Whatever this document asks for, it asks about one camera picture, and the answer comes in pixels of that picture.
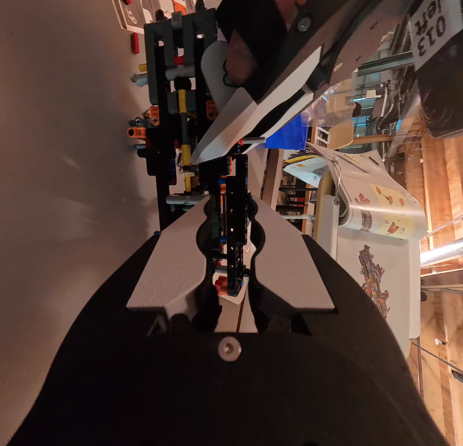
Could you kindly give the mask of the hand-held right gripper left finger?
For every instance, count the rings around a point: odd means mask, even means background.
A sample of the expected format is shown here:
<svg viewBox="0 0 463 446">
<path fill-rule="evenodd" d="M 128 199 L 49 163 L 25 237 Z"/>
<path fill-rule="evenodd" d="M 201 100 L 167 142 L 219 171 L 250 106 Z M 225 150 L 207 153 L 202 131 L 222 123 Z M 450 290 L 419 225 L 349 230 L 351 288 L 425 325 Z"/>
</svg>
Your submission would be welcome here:
<svg viewBox="0 0 463 446">
<path fill-rule="evenodd" d="M 214 197 L 204 196 L 162 230 L 128 310 L 162 311 L 169 320 L 184 314 L 198 331 L 216 329 L 222 306 L 212 283 L 209 250 L 214 213 Z"/>
</svg>

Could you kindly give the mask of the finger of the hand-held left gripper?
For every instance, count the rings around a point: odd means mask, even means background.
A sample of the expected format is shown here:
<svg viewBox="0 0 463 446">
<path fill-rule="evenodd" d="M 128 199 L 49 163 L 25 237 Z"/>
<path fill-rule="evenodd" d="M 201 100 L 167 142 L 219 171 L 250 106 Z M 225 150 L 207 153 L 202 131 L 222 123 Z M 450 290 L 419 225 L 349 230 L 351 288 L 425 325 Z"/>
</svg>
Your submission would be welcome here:
<svg viewBox="0 0 463 446">
<path fill-rule="evenodd" d="M 253 148 L 264 144 L 268 137 L 300 114 L 313 100 L 310 89 L 299 89 L 289 99 L 282 102 L 266 115 L 262 116 L 251 131 L 245 133 L 243 144 L 237 147 L 238 154 L 247 154 Z"/>
<path fill-rule="evenodd" d="M 289 99 L 299 89 L 309 89 L 304 84 L 318 65 L 320 53 L 321 47 L 318 47 L 259 104 L 243 87 L 238 88 L 198 143 L 191 155 L 191 163 L 203 163 L 223 157 L 246 132 L 251 131 L 252 126 L 262 116 Z"/>
</svg>

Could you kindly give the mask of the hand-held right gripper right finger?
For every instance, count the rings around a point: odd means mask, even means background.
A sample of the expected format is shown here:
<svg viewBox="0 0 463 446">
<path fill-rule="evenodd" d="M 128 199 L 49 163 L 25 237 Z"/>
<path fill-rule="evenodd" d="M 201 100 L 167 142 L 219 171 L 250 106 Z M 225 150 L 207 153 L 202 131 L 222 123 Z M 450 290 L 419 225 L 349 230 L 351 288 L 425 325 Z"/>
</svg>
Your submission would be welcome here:
<svg viewBox="0 0 463 446">
<path fill-rule="evenodd" d="M 308 313 L 328 313 L 335 304 L 300 231 L 263 200 L 248 195 L 250 262 L 248 296 L 257 332 L 265 332 L 275 317 L 296 329 Z"/>
</svg>

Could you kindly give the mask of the black lego technic model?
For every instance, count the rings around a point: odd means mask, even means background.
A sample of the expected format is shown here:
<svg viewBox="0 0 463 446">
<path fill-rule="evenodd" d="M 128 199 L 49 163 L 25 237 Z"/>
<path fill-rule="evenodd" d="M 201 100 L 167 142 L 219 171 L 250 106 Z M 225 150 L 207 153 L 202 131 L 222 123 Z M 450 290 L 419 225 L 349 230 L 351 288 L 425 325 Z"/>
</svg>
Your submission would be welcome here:
<svg viewBox="0 0 463 446">
<path fill-rule="evenodd" d="M 127 134 L 139 139 L 138 157 L 156 178 L 160 228 L 165 229 L 192 206 L 192 198 L 213 195 L 215 208 L 209 243 L 212 264 L 219 274 L 220 295 L 237 297 L 248 273 L 244 250 L 248 227 L 248 159 L 240 139 L 225 156 L 192 163 L 191 154 L 218 119 L 218 106 L 200 62 L 217 41 L 215 9 L 203 0 L 195 11 L 162 10 L 144 26 L 146 66 L 132 81 L 147 84 L 150 108 L 128 122 Z"/>
</svg>

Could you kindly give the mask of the lego instruction booklet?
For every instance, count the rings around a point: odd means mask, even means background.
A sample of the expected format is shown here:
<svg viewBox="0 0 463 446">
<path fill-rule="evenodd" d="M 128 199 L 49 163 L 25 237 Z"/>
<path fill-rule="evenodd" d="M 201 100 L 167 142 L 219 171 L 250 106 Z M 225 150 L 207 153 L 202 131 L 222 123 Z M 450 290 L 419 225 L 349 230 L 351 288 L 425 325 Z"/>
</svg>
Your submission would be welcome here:
<svg viewBox="0 0 463 446">
<path fill-rule="evenodd" d="M 379 153 L 310 144 L 285 173 L 310 186 L 311 237 L 362 287 L 408 357 L 420 335 L 420 202 L 387 172 Z"/>
</svg>

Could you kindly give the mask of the lego sticker sheet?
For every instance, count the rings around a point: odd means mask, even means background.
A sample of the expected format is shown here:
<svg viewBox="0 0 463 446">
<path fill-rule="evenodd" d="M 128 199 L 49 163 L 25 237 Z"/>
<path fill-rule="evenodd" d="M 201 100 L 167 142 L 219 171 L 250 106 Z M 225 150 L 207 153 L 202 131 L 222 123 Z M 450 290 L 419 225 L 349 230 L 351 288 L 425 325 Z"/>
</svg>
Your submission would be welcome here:
<svg viewBox="0 0 463 446">
<path fill-rule="evenodd" d="M 155 15 L 160 10 L 170 19 L 175 12 L 186 15 L 194 12 L 198 0 L 132 0 L 126 5 L 122 0 L 111 0 L 121 29 L 143 34 L 144 25 L 155 21 Z"/>
</svg>

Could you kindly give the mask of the person's left hand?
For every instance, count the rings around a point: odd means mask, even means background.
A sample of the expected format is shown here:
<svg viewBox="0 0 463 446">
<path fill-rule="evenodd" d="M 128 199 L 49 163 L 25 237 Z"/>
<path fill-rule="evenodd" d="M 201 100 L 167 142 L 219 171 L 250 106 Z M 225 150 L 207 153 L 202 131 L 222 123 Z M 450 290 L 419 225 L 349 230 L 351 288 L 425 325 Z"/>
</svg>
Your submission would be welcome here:
<svg viewBox="0 0 463 446">
<path fill-rule="evenodd" d="M 281 45 L 298 0 L 222 0 L 218 24 L 228 41 L 227 73 L 242 85 Z"/>
</svg>

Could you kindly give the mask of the blue plastic bin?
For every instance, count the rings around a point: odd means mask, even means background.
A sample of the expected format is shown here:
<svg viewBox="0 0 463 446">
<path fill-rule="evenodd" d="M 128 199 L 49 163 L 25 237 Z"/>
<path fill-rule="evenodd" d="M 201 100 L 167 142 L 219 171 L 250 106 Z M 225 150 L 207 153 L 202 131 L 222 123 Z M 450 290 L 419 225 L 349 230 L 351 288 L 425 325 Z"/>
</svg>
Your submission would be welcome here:
<svg viewBox="0 0 463 446">
<path fill-rule="evenodd" d="M 301 150 L 306 147 L 309 126 L 299 114 L 266 139 L 265 148 Z"/>
</svg>

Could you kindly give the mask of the beige chair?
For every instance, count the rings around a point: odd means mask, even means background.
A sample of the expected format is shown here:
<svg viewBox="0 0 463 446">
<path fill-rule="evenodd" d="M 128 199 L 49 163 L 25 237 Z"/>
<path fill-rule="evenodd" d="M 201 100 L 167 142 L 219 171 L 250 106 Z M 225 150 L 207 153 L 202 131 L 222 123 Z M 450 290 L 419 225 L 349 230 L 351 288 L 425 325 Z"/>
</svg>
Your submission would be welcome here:
<svg viewBox="0 0 463 446">
<path fill-rule="evenodd" d="M 344 148 L 352 143 L 353 131 L 351 121 L 342 122 L 333 127 L 316 127 L 313 143 L 330 150 Z"/>
</svg>

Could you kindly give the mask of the white booklet stand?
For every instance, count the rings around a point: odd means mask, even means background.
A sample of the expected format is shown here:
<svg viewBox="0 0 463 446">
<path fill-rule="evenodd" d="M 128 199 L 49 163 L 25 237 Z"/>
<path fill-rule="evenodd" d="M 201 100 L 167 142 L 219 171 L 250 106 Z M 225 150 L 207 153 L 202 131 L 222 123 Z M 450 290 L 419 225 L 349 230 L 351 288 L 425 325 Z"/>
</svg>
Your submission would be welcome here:
<svg viewBox="0 0 463 446">
<path fill-rule="evenodd" d="M 352 176 L 327 173 L 318 189 L 313 239 L 361 286 L 407 359 L 420 335 L 420 203 Z"/>
</svg>

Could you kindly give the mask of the dark shelf rack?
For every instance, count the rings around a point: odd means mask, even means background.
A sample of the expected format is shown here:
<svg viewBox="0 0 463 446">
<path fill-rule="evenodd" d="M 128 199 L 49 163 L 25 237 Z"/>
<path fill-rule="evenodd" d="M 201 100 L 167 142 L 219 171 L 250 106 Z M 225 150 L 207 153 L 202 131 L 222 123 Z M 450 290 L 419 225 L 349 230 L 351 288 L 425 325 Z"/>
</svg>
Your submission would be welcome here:
<svg viewBox="0 0 463 446">
<path fill-rule="evenodd" d="M 302 228 L 305 222 L 313 221 L 316 210 L 318 188 L 283 171 L 278 187 L 275 211 L 287 216 L 295 227 Z"/>
</svg>

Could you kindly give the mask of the silver ventilation duct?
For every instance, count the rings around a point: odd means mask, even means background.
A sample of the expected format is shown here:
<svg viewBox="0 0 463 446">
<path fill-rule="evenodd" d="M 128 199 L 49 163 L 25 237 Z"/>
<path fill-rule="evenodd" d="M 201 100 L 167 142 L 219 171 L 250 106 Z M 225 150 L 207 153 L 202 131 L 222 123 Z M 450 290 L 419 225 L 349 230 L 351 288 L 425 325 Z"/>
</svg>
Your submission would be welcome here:
<svg viewBox="0 0 463 446">
<path fill-rule="evenodd" d="M 435 264 L 463 257 L 463 239 L 434 248 L 420 254 L 420 267 L 427 268 Z"/>
</svg>

